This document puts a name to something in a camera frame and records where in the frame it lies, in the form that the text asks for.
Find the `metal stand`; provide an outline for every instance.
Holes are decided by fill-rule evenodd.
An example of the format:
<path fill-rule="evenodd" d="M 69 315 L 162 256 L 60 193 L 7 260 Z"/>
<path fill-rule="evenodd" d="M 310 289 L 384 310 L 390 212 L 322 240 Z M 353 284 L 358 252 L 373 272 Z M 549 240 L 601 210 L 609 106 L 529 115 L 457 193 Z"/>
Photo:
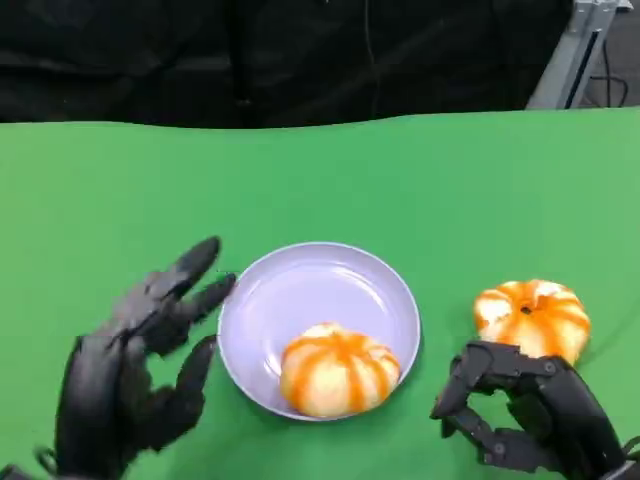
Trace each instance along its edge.
<path fill-rule="evenodd" d="M 620 0 L 574 0 L 560 37 L 527 109 L 567 109 L 580 104 Z"/>

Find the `pumpkin rib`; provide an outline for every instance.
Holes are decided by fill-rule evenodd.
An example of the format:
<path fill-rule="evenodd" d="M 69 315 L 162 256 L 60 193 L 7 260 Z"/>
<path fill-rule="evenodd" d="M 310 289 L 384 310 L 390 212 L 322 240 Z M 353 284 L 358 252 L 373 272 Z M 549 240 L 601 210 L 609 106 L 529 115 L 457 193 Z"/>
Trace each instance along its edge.
<path fill-rule="evenodd" d="M 373 360 L 367 353 L 360 355 L 359 358 L 367 368 L 373 370 L 376 388 L 378 389 L 378 397 L 380 400 L 385 400 L 389 393 L 389 381 L 387 379 L 386 370 L 379 362 Z"/>
<path fill-rule="evenodd" d="M 515 331 L 518 328 L 518 324 L 515 320 L 515 315 L 512 315 L 508 320 L 505 321 L 504 329 L 496 339 L 498 343 L 513 345 L 513 343 L 515 342 Z"/>
<path fill-rule="evenodd" d="M 561 357 L 565 356 L 565 349 L 558 342 L 558 337 L 560 337 L 560 332 L 553 321 L 550 318 L 540 319 L 537 323 L 538 329 L 542 333 L 542 341 L 544 344 L 544 351 L 548 352 L 547 355 L 560 355 Z"/>
<path fill-rule="evenodd" d="M 315 347 L 328 347 L 330 344 L 329 339 L 326 337 L 301 337 L 294 340 L 291 344 L 285 348 L 284 353 L 282 354 L 282 361 L 284 362 L 287 357 L 298 348 L 312 345 Z"/>
<path fill-rule="evenodd" d="M 317 352 L 310 353 L 295 372 L 292 378 L 292 392 L 290 402 L 297 410 L 304 409 L 304 394 L 308 383 L 311 381 L 311 372 L 316 368 L 323 357 L 328 356 L 331 350 L 320 349 Z"/>
<path fill-rule="evenodd" d="M 591 327 L 591 322 L 586 315 L 577 315 L 573 312 L 567 312 L 563 309 L 551 309 L 549 313 L 556 315 L 558 318 L 561 318 L 564 321 L 573 323 L 577 327 L 580 327 L 584 330 L 588 330 Z"/>

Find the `plate rim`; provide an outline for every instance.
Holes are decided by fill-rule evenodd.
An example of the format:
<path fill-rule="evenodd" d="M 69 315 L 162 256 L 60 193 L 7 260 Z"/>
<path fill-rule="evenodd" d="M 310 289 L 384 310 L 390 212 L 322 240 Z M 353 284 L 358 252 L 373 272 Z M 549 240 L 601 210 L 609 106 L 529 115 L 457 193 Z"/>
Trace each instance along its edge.
<path fill-rule="evenodd" d="M 249 266 L 247 268 L 245 268 L 243 270 L 243 272 L 238 276 L 238 282 L 240 282 L 242 280 L 242 278 L 247 275 L 251 270 L 253 270 L 254 268 L 256 268 L 259 264 L 266 262 L 268 259 L 270 259 L 271 257 L 274 257 L 280 253 L 282 253 L 283 251 L 286 250 L 292 250 L 292 249 L 297 249 L 297 248 L 303 248 L 303 247 L 318 247 L 318 246 L 322 246 L 322 247 L 338 247 L 338 248 L 344 248 L 347 250 L 352 250 L 352 251 L 356 251 L 359 254 L 365 255 L 366 257 L 369 257 L 371 259 L 373 259 L 374 261 L 379 262 L 384 268 L 386 268 L 389 272 L 391 272 L 392 275 L 394 275 L 399 281 L 400 284 L 402 285 L 402 288 L 405 290 L 405 292 L 408 294 L 409 299 L 411 300 L 411 308 L 413 310 L 414 313 L 414 318 L 416 319 L 416 324 L 417 324 L 417 341 L 415 342 L 415 345 L 413 347 L 413 351 L 411 352 L 411 357 L 409 359 L 407 368 L 402 372 L 402 375 L 400 376 L 400 379 L 398 380 L 398 384 L 396 385 L 396 387 L 394 388 L 392 394 L 402 385 L 402 383 L 405 381 L 405 379 L 407 378 L 407 376 L 409 375 L 409 372 L 411 372 L 411 370 L 413 369 L 413 366 L 415 364 L 415 361 L 418 357 L 418 352 L 420 351 L 420 343 L 422 341 L 422 319 L 420 316 L 420 309 L 418 308 L 418 303 L 416 302 L 415 296 L 413 295 L 413 292 L 411 290 L 411 288 L 409 287 L 409 285 L 407 284 L 407 282 L 402 278 L 402 276 L 391 266 L 389 265 L 387 262 L 385 262 L 384 260 L 382 260 L 379 256 L 368 252 L 360 247 L 355 247 L 353 245 L 349 245 L 346 243 L 341 243 L 341 242 L 323 242 L 323 241 L 313 241 L 313 242 L 300 242 L 300 243 L 293 243 L 291 245 L 285 245 L 283 247 L 279 247 L 275 250 L 272 250 L 270 252 L 268 252 L 267 254 L 259 257 L 258 259 L 254 260 L 253 262 L 251 262 L 249 264 Z M 223 331 L 223 327 L 224 327 L 224 318 L 225 318 L 225 311 L 227 311 L 226 308 L 226 301 L 223 302 L 222 307 L 220 308 L 220 314 L 218 315 L 218 328 L 217 328 L 217 337 L 218 337 L 218 341 L 217 341 L 217 350 L 220 354 L 220 357 L 222 358 L 222 363 L 224 365 L 225 370 L 227 371 L 227 373 L 229 374 L 229 376 L 231 377 L 231 380 L 233 381 L 234 385 L 240 389 L 240 391 L 242 391 L 242 393 L 249 398 L 253 403 L 255 403 L 256 405 L 258 405 L 260 408 L 263 408 L 264 410 L 267 410 L 268 412 L 271 412 L 272 414 L 281 416 L 281 417 L 285 417 L 285 418 L 291 418 L 293 420 L 300 420 L 300 421 L 306 421 L 306 422 L 328 422 L 328 421 L 337 421 L 337 420 L 342 420 L 345 418 L 349 418 L 349 417 L 353 417 L 356 415 L 362 415 L 363 413 L 368 413 L 370 411 L 376 410 L 378 407 L 375 407 L 371 410 L 369 410 L 368 412 L 362 412 L 362 413 L 354 413 L 354 414 L 350 414 L 350 415 L 342 415 L 342 416 L 338 416 L 338 417 L 312 417 L 309 415 L 304 415 L 301 413 L 289 413 L 289 412 L 284 412 L 284 411 L 279 411 L 277 409 L 272 409 L 269 408 L 267 406 L 265 406 L 262 402 L 258 401 L 243 385 L 241 385 L 241 383 L 238 381 L 238 377 L 237 375 L 232 371 L 232 369 L 229 367 L 229 362 L 227 360 L 227 356 L 225 354 L 225 347 L 222 341 L 222 331 Z"/>

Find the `orange striped pumpkin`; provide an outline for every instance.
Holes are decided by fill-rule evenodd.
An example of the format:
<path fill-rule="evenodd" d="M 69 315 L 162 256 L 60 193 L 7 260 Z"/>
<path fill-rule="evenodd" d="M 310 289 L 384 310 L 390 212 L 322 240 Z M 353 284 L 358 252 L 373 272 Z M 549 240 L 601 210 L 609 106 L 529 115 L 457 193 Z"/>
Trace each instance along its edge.
<path fill-rule="evenodd" d="M 380 405 L 400 379 L 391 351 L 372 338 L 323 323 L 286 348 L 280 389 L 299 412 L 337 417 Z"/>
<path fill-rule="evenodd" d="M 518 345 L 530 357 L 560 355 L 572 365 L 591 331 L 576 294 L 544 280 L 507 282 L 485 290 L 473 310 L 483 340 Z"/>

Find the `cable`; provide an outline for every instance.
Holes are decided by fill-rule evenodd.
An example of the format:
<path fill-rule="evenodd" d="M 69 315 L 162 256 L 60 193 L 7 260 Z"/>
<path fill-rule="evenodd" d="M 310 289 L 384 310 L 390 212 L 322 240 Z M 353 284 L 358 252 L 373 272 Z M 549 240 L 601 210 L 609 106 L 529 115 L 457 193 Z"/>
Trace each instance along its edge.
<path fill-rule="evenodd" d="M 629 82 L 627 82 L 624 78 L 618 77 L 616 75 L 594 75 L 591 77 L 591 80 L 606 80 L 608 82 L 615 82 L 622 86 L 622 96 L 620 97 L 620 102 L 616 105 L 616 108 L 624 107 L 625 102 L 627 101 L 627 96 L 629 95 Z"/>
<path fill-rule="evenodd" d="M 375 120 L 378 117 L 378 103 L 380 101 L 380 90 L 382 89 L 382 78 L 380 76 L 380 70 L 376 63 L 376 57 L 373 53 L 373 46 L 371 44 L 371 7 L 370 0 L 364 0 L 364 41 L 367 46 L 367 56 L 369 57 L 369 66 L 371 67 L 371 74 L 375 82 L 375 91 L 371 99 L 371 120 Z"/>
<path fill-rule="evenodd" d="M 611 66 L 609 65 L 609 51 L 606 40 L 602 43 L 602 58 L 604 59 L 604 72 L 607 81 L 607 108 L 611 108 Z"/>
<path fill-rule="evenodd" d="M 629 95 L 629 83 L 622 77 L 619 77 L 617 75 L 612 75 L 611 74 L 611 62 L 609 61 L 609 50 L 607 48 L 607 41 L 605 40 L 604 43 L 602 44 L 602 58 L 603 58 L 603 63 L 604 63 L 604 70 L 605 70 L 605 74 L 604 75 L 593 75 L 590 77 L 591 80 L 596 80 L 596 81 L 605 81 L 607 82 L 606 84 L 606 93 L 607 93 L 607 104 L 606 106 L 608 108 L 611 108 L 612 105 L 612 101 L 611 101 L 611 85 L 612 82 L 615 82 L 619 85 L 622 86 L 622 96 L 620 97 L 620 102 L 618 103 L 618 105 L 616 105 L 616 108 L 621 108 L 624 107 L 625 102 L 627 101 L 627 96 Z M 596 107 L 602 107 L 602 105 L 600 105 L 598 102 L 595 102 L 589 98 L 587 98 L 587 100 L 592 103 L 593 105 L 595 105 Z"/>

